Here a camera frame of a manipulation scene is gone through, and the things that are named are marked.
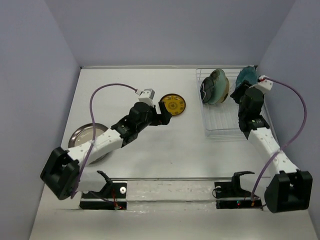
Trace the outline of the beige ink-painted plate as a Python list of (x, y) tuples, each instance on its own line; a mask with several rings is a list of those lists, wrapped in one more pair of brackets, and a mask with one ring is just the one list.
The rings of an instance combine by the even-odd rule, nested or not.
[(223, 103), (229, 95), (230, 82), (227, 77), (225, 77), (225, 89), (223, 91), (222, 97), (220, 98), (220, 103)]

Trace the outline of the yellow patterned plate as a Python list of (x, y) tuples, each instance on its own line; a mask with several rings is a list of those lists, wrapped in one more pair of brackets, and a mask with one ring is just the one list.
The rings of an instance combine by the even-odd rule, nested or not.
[(181, 115), (187, 107), (185, 99), (176, 93), (166, 94), (160, 100), (173, 117)]

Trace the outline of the light blue floral plate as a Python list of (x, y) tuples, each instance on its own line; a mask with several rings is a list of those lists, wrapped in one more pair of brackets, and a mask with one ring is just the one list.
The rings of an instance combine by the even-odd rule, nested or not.
[(223, 92), (225, 90), (225, 87), (226, 87), (226, 83), (225, 83), (226, 74), (221, 68), (217, 68), (210, 74), (210, 77), (213, 78), (213, 81), (214, 81), (214, 84), (215, 84), (215, 88), (214, 88), (213, 95), (212, 95), (212, 97), (211, 97), (211, 99), (209, 100), (208, 103), (210, 105), (215, 105), (215, 104), (220, 103), (220, 98), (222, 97)]

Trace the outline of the teal scalloped plate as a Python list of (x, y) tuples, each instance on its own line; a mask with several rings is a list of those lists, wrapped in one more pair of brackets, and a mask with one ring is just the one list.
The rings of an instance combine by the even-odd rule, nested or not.
[(255, 66), (246, 66), (238, 74), (235, 86), (238, 88), (244, 81), (249, 82), (251, 85), (255, 85), (258, 82), (258, 73)]

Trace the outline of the black plate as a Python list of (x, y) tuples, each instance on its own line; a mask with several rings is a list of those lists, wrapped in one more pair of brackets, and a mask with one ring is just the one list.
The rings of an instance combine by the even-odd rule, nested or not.
[(214, 89), (214, 79), (211, 76), (206, 77), (199, 87), (200, 97), (203, 104), (207, 104), (212, 98)]

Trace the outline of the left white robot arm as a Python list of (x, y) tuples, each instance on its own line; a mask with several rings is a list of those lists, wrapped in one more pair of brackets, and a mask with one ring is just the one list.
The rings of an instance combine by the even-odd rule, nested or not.
[(155, 106), (137, 102), (128, 115), (112, 125), (107, 131), (76, 147), (55, 148), (40, 174), (41, 180), (59, 200), (72, 198), (77, 192), (94, 192), (104, 198), (112, 190), (113, 182), (102, 170), (85, 172), (85, 167), (137, 139), (148, 126), (168, 125), (172, 115), (165, 104)]

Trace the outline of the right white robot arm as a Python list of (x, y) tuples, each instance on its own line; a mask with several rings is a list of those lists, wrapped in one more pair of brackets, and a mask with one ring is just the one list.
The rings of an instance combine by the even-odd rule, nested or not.
[(268, 210), (272, 213), (306, 210), (310, 204), (313, 177), (292, 163), (284, 152), (289, 143), (279, 146), (261, 114), (265, 94), (272, 89), (273, 83), (266, 76), (259, 78), (256, 84), (244, 80), (230, 95), (238, 104), (239, 129), (266, 161), (250, 197), (253, 201), (256, 199), (260, 179), (270, 168), (274, 176), (263, 194)]

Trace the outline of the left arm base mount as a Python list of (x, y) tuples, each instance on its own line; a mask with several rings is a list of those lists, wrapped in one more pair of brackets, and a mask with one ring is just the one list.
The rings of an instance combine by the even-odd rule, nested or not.
[(98, 170), (105, 183), (100, 191), (88, 191), (81, 194), (79, 208), (82, 210), (123, 211), (127, 209), (126, 181), (113, 181), (103, 171)]

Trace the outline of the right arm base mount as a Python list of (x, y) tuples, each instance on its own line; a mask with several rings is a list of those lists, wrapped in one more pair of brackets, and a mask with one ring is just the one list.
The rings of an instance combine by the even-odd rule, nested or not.
[(241, 176), (253, 175), (252, 171), (235, 172), (231, 180), (215, 181), (211, 194), (216, 199), (216, 208), (223, 209), (263, 209), (266, 205), (257, 197), (251, 200), (251, 192), (242, 189)]

